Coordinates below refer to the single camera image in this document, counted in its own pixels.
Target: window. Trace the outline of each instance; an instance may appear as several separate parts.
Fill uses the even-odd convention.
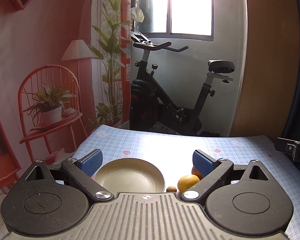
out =
[[[143,23],[134,28],[149,37],[213,40],[213,0],[132,0]]]

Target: exercise bike handlebar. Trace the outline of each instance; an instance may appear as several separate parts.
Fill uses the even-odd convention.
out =
[[[133,43],[133,47],[135,47],[135,48],[146,49],[146,50],[150,50],[150,51],[167,49],[167,50],[170,50],[173,52],[181,52],[181,51],[184,51],[189,48],[188,46],[184,46],[180,49],[174,49],[174,48],[169,48],[170,45],[171,45],[171,41],[167,41],[162,44],[143,43],[143,42],[142,43],[138,43],[138,42]]]

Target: blue plaid tablecloth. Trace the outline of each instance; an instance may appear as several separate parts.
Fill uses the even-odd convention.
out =
[[[122,130],[106,125],[96,129],[78,148],[80,159],[95,148],[103,153],[103,163],[119,158],[139,158],[155,165],[165,178],[166,187],[191,173],[192,154],[200,149],[211,157],[225,157],[234,164],[260,160],[292,200],[294,212],[286,234],[300,240],[300,172],[273,142],[264,135],[239,138],[204,138]]]

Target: printed backdrop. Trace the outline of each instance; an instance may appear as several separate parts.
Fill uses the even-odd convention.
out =
[[[49,124],[40,97],[63,93]],[[0,188],[130,109],[130,0],[0,0]]]

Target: beige plate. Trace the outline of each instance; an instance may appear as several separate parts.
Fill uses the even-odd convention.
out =
[[[104,165],[94,180],[116,195],[117,192],[162,193],[164,178],[157,167],[135,158],[122,158]]]

